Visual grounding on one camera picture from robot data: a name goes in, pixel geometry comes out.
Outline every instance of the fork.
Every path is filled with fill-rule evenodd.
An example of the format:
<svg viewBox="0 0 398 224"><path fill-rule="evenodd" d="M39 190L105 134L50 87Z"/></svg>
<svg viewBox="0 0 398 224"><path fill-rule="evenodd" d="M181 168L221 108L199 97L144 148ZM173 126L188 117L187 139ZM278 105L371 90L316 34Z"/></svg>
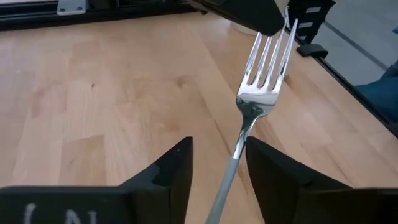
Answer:
<svg viewBox="0 0 398 224"><path fill-rule="evenodd" d="M223 213L229 189L231 188L231 184L234 179L236 170L238 169L239 160L246 145L246 139L257 119L263 116L267 116L272 111L272 109L274 109L280 93L280 89L282 87L282 82L285 77L290 52L293 46L293 40L297 30L297 23L298 21L296 19L294 21L293 27L291 28L290 37L287 41L284 53L282 55L282 59L280 61L275 85L271 85L271 78L272 74L274 73L274 67L280 51L280 45L282 43L284 29L281 30L274 50L272 52L272 57L270 59L267 72L265 74L264 84L261 84L260 80L263 76L264 64L266 63L266 58L269 48L271 46L272 37L267 38L264 50L261 54L257 71L255 72L254 81L252 83L249 83L250 74L254 66L254 62L256 60L256 56L259 51L262 39L262 34L260 32L257 33L256 40L254 41L253 48L244 69L244 76L239 87L238 94L236 96L236 105L243 115L241 132L236 143L235 152L231 158L231 161L229 162L228 170L224 175L221 187L218 190L216 200L213 204L213 207L211 208L206 224L217 224L220 222L221 214ZM287 15L285 18L284 28L285 27L289 27L289 19Z"/></svg>

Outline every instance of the blue fabric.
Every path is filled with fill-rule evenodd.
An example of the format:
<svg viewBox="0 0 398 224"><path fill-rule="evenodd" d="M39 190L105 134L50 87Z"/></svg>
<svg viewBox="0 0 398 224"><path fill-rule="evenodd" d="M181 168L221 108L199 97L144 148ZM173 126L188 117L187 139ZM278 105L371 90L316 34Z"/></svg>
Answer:
<svg viewBox="0 0 398 224"><path fill-rule="evenodd" d="M356 89L387 119L398 122L398 75L357 86Z"/></svg>
<svg viewBox="0 0 398 224"><path fill-rule="evenodd" d="M393 63L386 72L384 72L383 76L380 78L385 79L385 78L391 78L391 77L398 77L398 60Z"/></svg>

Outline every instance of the black mount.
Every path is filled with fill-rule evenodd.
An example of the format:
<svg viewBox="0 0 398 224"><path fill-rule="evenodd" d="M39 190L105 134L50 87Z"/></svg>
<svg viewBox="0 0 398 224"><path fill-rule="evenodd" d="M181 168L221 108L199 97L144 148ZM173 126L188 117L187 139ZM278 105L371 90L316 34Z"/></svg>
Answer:
<svg viewBox="0 0 398 224"><path fill-rule="evenodd" d="M398 189L352 189L254 137L246 159L266 224L398 222Z"/></svg>
<svg viewBox="0 0 398 224"><path fill-rule="evenodd" d="M0 223L183 224L192 159L192 137L186 137L117 187L5 187Z"/></svg>
<svg viewBox="0 0 398 224"><path fill-rule="evenodd" d="M301 45L300 47L297 47L296 51L302 57L311 56L311 57L322 58L322 59L325 59L329 53L326 49L324 49L319 44L304 44L304 45Z"/></svg>

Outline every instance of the wooden table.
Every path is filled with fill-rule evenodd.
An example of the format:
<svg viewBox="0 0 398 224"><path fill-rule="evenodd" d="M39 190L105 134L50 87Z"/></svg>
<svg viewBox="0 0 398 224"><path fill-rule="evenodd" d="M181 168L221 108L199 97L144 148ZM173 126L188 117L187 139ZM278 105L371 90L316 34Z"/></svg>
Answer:
<svg viewBox="0 0 398 224"><path fill-rule="evenodd" d="M187 223L204 223L253 41L199 14L0 33L0 184L118 185L193 136ZM314 59L289 67L253 135L353 187L398 186L398 140ZM222 223L262 222L244 160Z"/></svg>

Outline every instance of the fork neck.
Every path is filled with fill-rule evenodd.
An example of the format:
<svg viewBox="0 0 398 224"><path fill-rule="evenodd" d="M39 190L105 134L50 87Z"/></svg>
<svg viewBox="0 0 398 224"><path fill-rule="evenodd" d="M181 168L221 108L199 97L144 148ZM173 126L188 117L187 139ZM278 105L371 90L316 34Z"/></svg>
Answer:
<svg viewBox="0 0 398 224"><path fill-rule="evenodd" d="M246 139L249 136L250 131L252 130L254 123L258 117L246 117L243 116L243 123L241 132L239 133L238 141L236 142L235 152L232 156L233 159L240 159L242 156L243 148L246 145Z"/></svg>

